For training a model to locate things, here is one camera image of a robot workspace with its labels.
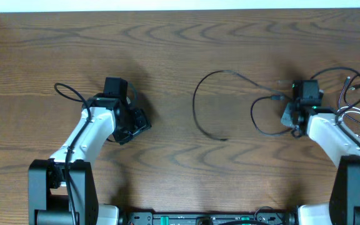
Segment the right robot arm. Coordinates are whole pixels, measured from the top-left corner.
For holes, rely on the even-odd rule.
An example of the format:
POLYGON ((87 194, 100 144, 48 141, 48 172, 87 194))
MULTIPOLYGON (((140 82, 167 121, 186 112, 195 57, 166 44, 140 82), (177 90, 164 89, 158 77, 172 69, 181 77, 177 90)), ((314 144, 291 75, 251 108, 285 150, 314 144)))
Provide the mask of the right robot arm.
POLYGON ((286 213, 284 224, 360 225, 360 138, 337 112, 321 105, 323 92, 316 80, 295 80, 292 101, 281 122, 295 138, 308 136, 337 168, 329 202, 302 205, 286 213))

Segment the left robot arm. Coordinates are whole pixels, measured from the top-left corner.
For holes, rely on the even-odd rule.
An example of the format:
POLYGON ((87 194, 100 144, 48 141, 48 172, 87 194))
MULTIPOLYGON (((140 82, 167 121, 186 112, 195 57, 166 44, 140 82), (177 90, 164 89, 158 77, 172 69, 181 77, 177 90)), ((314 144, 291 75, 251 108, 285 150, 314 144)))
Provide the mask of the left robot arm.
POLYGON ((151 123, 128 98, 126 80, 107 77, 102 92, 85 99, 81 118, 66 142, 48 159, 35 159, 28 169, 29 224, 127 224, 117 206, 98 201, 94 162, 105 142, 126 144, 151 123))

